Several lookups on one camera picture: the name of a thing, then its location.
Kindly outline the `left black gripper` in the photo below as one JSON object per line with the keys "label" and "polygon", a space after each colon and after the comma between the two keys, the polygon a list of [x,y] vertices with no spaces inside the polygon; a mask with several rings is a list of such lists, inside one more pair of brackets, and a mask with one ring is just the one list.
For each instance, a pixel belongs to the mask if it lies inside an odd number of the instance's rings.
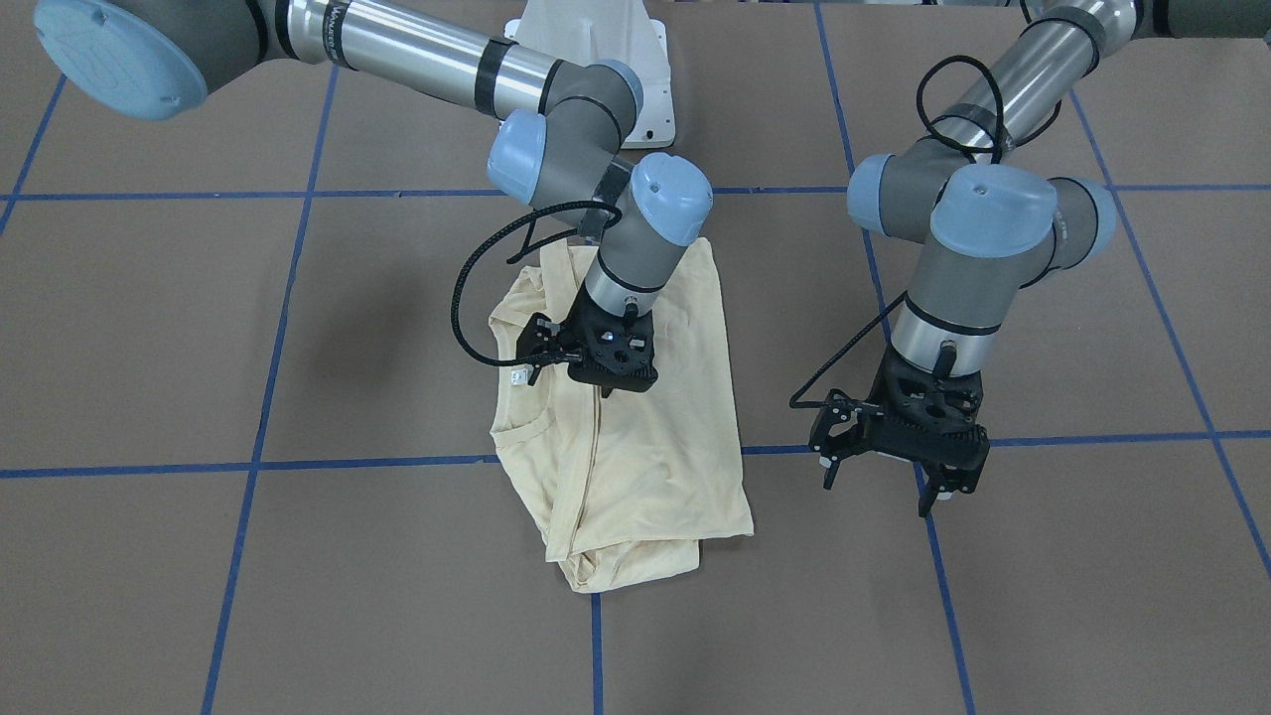
{"label": "left black gripper", "polygon": [[918,462],[927,476],[918,517],[930,516],[937,500],[974,494],[989,452],[988,431],[976,422],[982,398],[980,372],[935,380],[885,356],[868,403],[831,389],[813,418],[808,447],[824,467],[824,489],[833,489],[846,458],[873,451]]}

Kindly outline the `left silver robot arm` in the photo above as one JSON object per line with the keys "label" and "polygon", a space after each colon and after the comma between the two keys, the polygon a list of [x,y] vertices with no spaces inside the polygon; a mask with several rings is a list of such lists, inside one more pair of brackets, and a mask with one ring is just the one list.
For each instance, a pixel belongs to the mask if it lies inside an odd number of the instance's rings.
{"label": "left silver robot arm", "polygon": [[990,451],[977,422],[982,370],[1018,291],[1097,257],[1115,235],[1112,196],[1083,178],[1041,178],[1007,157],[1052,122],[1066,91],[1138,38],[1262,38],[1266,1],[1043,1],[996,63],[949,56],[980,77],[927,112],[913,149],[859,163],[846,192],[863,229],[920,244],[867,398],[833,389],[808,447],[831,489],[846,458],[885,453],[927,476],[918,516],[972,493]]}

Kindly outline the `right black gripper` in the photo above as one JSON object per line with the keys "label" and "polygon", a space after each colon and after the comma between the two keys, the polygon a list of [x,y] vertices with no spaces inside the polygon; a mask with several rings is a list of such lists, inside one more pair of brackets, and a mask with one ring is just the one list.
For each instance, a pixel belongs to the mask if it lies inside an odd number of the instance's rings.
{"label": "right black gripper", "polygon": [[600,398],[614,390],[647,392],[655,370],[653,312],[629,307],[622,316],[604,311],[588,293],[578,293],[564,326],[544,312],[533,312],[513,344],[513,361],[525,363],[522,384],[530,386],[554,363],[569,363],[568,378],[600,386]]}

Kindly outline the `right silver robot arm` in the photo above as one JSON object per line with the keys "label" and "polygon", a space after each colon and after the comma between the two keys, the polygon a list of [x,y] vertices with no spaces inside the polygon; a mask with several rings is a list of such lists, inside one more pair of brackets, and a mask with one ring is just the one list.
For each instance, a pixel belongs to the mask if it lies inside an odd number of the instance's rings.
{"label": "right silver robot arm", "polygon": [[367,72],[500,121],[487,173],[527,215],[597,243],[563,320],[527,317],[508,366],[535,384],[564,363],[578,384],[655,385],[652,309],[713,204],[684,157],[622,157],[643,89],[622,61],[588,67],[381,1],[39,1],[36,36],[64,76],[136,119],[169,119],[273,58]]}

